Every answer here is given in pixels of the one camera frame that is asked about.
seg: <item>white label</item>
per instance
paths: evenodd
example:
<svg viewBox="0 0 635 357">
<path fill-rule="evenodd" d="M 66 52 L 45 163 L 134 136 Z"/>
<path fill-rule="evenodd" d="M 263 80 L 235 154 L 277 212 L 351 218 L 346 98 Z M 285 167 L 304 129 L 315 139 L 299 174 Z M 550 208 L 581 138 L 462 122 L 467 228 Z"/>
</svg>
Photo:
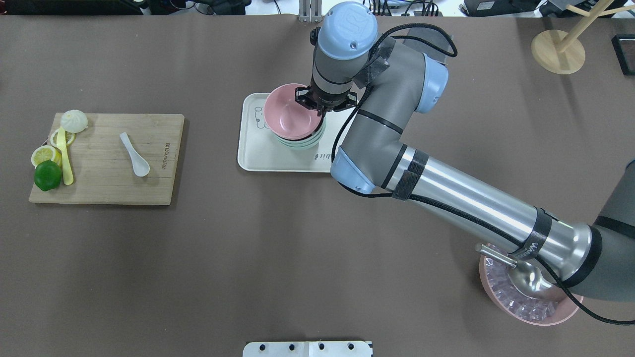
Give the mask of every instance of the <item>white label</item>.
<svg viewBox="0 0 635 357">
<path fill-rule="evenodd" d="M 476 11 L 489 10 L 493 6 L 494 6 L 494 2 L 493 1 L 486 1 L 484 3 L 478 4 L 478 7 L 476 8 Z"/>
</svg>

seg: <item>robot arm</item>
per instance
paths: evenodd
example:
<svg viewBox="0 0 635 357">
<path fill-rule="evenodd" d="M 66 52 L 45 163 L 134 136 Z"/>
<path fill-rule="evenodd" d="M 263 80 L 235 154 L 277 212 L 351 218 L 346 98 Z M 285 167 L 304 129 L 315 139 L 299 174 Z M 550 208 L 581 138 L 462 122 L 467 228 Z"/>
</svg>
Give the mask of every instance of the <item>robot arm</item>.
<svg viewBox="0 0 635 357">
<path fill-rule="evenodd" d="M 397 199 L 438 202 L 416 200 L 516 259 L 546 262 L 574 293 L 635 301 L 635 163 L 588 226 L 563 222 L 409 147 L 400 142 L 404 128 L 413 112 L 432 109 L 448 71 L 390 37 L 373 52 L 377 36 L 375 17 L 358 3 L 336 5 L 312 35 L 311 85 L 298 89 L 298 102 L 322 113 L 343 110 L 354 102 L 353 81 L 367 85 L 331 175 L 360 193 L 381 187 Z"/>
</svg>

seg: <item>metal bracket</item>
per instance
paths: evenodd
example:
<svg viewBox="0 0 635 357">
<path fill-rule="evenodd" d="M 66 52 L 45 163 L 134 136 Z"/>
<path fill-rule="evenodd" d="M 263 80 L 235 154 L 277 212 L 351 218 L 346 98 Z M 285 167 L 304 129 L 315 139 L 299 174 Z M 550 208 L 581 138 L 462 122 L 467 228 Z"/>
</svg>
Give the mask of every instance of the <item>metal bracket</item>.
<svg viewBox="0 0 635 357">
<path fill-rule="evenodd" d="M 300 22 L 322 22 L 322 0 L 300 0 Z"/>
<path fill-rule="evenodd" d="M 372 357 L 367 341 L 250 342 L 243 357 Z"/>
</svg>

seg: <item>table surface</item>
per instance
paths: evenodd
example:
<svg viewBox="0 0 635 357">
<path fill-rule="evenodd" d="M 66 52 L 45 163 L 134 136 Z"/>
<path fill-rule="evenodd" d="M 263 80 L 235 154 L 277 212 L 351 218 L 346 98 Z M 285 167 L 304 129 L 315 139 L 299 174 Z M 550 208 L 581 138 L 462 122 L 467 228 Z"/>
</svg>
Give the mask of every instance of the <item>table surface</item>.
<svg viewBox="0 0 635 357">
<path fill-rule="evenodd" d="M 635 22 L 598 20 L 580 37 L 582 70 L 558 76 L 530 42 L 575 20 L 427 20 L 459 56 L 403 140 L 592 222 L 635 154 L 635 80 L 610 42 Z M 382 357 L 632 356 L 632 328 L 583 313 L 541 328 L 499 311 L 477 239 L 412 204 L 352 196 L 327 174 L 240 169 L 243 99 L 309 81 L 311 29 L 293 15 L 0 18 L 2 355 L 240 356 L 248 341 L 364 339 Z M 29 203 L 31 152 L 68 109 L 183 114 L 172 205 Z M 635 318 L 633 304 L 585 301 Z"/>
</svg>

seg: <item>cutting board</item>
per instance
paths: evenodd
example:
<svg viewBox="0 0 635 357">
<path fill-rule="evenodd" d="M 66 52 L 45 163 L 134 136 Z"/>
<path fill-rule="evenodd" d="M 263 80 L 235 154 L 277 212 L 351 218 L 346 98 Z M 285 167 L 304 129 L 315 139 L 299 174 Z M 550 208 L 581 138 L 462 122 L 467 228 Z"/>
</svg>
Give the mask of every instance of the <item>cutting board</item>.
<svg viewBox="0 0 635 357">
<path fill-rule="evenodd" d="M 50 135 L 60 127 L 57 113 Z M 33 203 L 88 205 L 169 205 L 177 172 L 185 118 L 181 114 L 90 114 L 88 128 L 69 146 L 75 182 L 46 192 L 35 185 Z M 150 164 L 150 173 L 132 171 L 128 151 L 119 139 L 128 133 L 137 152 Z"/>
</svg>

